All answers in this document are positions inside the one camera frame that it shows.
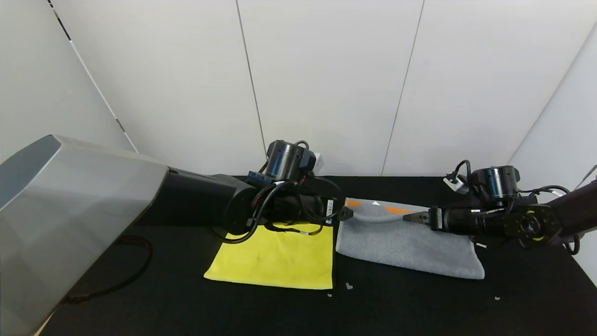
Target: black table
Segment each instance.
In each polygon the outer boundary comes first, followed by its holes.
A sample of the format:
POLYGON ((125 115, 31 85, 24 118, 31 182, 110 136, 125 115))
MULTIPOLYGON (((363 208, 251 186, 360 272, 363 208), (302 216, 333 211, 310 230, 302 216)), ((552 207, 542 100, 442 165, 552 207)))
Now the black table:
MULTIPOLYGON (((422 206, 461 200, 440 178, 331 179, 356 198, 422 206)), ((484 280, 336 253, 334 289, 309 291, 204 279, 220 246, 206 228, 133 227, 127 233, 153 244, 146 274, 117 293, 60 306, 42 336, 597 334, 597 289, 560 246, 477 248, 484 280)), ((135 247, 110 248, 73 293, 112 285, 143 258, 135 247)))

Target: yellow cloth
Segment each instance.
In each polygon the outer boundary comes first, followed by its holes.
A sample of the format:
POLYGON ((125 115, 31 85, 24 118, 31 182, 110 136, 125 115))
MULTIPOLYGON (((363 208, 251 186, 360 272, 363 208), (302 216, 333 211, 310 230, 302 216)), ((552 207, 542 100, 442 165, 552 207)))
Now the yellow cloth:
MULTIPOLYGON (((302 231, 319 225, 297 224, 302 231)), ((211 280, 302 289, 332 288, 333 231, 315 236, 259 226, 246 242, 222 244, 204 277, 211 280)), ((237 236, 228 234, 227 238, 237 236)))

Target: white wall panel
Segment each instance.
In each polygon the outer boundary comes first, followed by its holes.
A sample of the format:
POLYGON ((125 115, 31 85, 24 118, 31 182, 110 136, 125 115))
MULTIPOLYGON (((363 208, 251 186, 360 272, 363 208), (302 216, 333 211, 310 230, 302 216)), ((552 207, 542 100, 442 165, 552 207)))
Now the white wall panel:
POLYGON ((266 144, 307 140, 322 174, 381 174, 421 4, 239 1, 266 144))
POLYGON ((261 167, 235 1, 53 3, 140 152, 206 174, 261 167))
MULTIPOLYGON (((521 189, 558 184, 574 189, 597 164, 597 27, 509 164, 521 189)), ((589 181, 595 179, 595 173, 589 181)), ((540 195, 549 201, 550 195, 540 195)), ((585 235, 576 261, 597 284, 597 233, 585 235)))
POLYGON ((2 1, 0 49, 0 162, 48 134, 133 150, 47 1, 2 1))
POLYGON ((596 19, 596 1, 425 1, 384 175, 507 163, 596 19))

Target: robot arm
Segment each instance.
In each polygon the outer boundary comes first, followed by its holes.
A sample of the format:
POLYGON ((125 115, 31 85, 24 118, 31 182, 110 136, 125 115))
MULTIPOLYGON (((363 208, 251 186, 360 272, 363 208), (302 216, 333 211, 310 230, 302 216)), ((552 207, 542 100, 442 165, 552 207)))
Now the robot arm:
POLYGON ((404 219, 427 224, 435 231, 518 239, 525 248, 564 243, 570 254, 578 253, 584 233, 597 228, 597 182, 572 192, 556 185, 521 191, 516 186, 520 180, 518 170, 512 166, 476 170, 466 180, 454 178, 454 173, 448 175, 448 182, 468 185, 476 204, 434 206, 426 212, 405 215, 404 219), (566 194, 537 204, 535 195, 552 189, 566 194))
POLYGON ((292 234, 301 232, 272 223, 350 218, 339 188, 310 174, 315 156, 305 144, 274 141, 264 168, 243 180, 61 136, 22 149, 0 164, 0 334, 32 334, 141 217, 245 235, 230 240, 214 231, 226 243, 248 239, 257 225, 292 234), (322 193, 321 184, 335 187, 322 193))

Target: gray cloth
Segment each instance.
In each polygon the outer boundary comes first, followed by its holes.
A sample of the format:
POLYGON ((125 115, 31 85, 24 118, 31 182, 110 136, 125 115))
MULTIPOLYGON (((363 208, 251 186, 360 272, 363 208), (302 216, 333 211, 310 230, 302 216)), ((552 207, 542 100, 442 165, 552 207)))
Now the gray cloth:
POLYGON ((436 232, 427 225, 403 221, 402 214, 392 213, 385 206, 412 212, 428 208, 383 201, 377 201, 379 205, 370 200, 348 201, 362 203, 349 205, 356 216, 340 224, 336 242, 338 253, 445 276, 485 277, 485 270, 468 237, 436 232))

